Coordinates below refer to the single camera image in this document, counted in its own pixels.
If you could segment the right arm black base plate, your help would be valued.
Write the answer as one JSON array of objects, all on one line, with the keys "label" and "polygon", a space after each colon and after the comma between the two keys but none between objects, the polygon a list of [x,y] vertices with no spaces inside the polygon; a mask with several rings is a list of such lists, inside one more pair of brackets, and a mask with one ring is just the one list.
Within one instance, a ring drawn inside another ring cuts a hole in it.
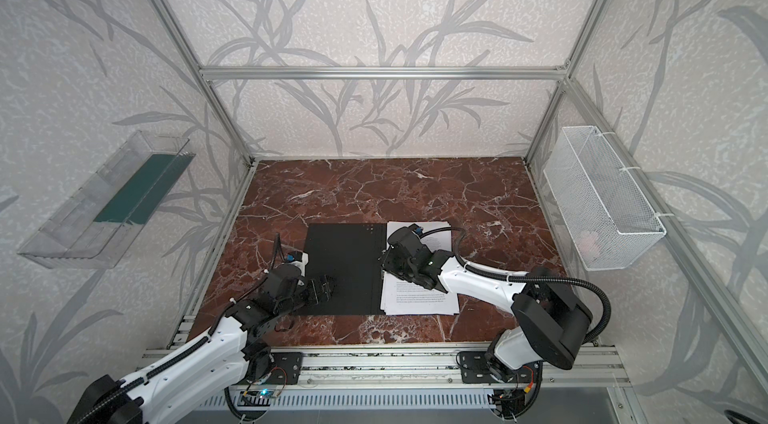
[{"label": "right arm black base plate", "polygon": [[540,362],[533,361],[518,369],[506,367],[496,358],[488,358],[485,351],[461,351],[456,364],[464,384],[528,385],[535,382],[534,371]]}]

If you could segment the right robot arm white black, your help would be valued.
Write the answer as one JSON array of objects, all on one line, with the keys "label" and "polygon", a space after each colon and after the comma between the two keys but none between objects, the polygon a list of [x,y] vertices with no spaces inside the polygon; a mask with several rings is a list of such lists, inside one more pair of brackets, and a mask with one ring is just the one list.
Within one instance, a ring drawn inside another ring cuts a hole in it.
[{"label": "right robot arm white black", "polygon": [[485,360],[499,381],[526,365],[543,361],[570,370],[581,346],[600,330],[591,329],[593,314],[573,291],[599,289],[579,279],[564,278],[546,267],[512,272],[464,260],[454,250],[432,250],[432,234],[453,232],[451,226],[426,230],[418,224],[395,223],[387,230],[382,267],[388,276],[427,292],[464,295],[514,316],[517,327],[499,332]]}]

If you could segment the blue and black file folder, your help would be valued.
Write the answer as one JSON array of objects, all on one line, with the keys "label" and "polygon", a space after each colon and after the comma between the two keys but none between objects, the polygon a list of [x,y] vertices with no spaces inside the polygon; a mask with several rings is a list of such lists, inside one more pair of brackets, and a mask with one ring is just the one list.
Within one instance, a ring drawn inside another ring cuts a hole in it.
[{"label": "blue and black file folder", "polygon": [[384,224],[316,223],[308,228],[304,251],[309,278],[326,276],[331,298],[296,313],[305,316],[381,315],[383,276],[380,257],[386,246]]}]

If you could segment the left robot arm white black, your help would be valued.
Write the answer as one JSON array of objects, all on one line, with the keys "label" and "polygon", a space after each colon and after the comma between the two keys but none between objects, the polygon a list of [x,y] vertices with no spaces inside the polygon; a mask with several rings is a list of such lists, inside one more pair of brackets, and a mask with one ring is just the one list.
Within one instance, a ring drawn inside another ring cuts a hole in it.
[{"label": "left robot arm white black", "polygon": [[230,303],[206,331],[164,358],[114,379],[104,375],[84,391],[71,423],[175,423],[217,392],[274,368],[264,336],[284,316],[330,300],[327,275],[308,278],[282,264]]}]

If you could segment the white paper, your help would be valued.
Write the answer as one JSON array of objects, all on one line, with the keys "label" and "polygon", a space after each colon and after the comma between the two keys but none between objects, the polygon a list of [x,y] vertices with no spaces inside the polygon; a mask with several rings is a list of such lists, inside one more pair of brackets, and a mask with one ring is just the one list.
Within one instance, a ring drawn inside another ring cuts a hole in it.
[{"label": "white paper", "polygon": [[[433,221],[437,229],[449,226],[447,221]],[[400,227],[411,222],[390,221],[387,223],[387,238]],[[432,251],[451,250],[451,232],[440,232],[422,239]],[[426,290],[418,285],[402,281],[384,272],[380,308],[386,315],[455,315],[459,313],[458,296],[455,293],[442,293]]]}]

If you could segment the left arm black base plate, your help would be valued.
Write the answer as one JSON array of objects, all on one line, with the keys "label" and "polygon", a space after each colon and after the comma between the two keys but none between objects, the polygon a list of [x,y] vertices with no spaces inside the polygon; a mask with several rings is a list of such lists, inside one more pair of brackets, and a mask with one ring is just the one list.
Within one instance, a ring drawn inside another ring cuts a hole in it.
[{"label": "left arm black base plate", "polygon": [[301,352],[278,352],[271,356],[271,364],[257,383],[267,386],[296,385],[302,370],[304,354]]}]

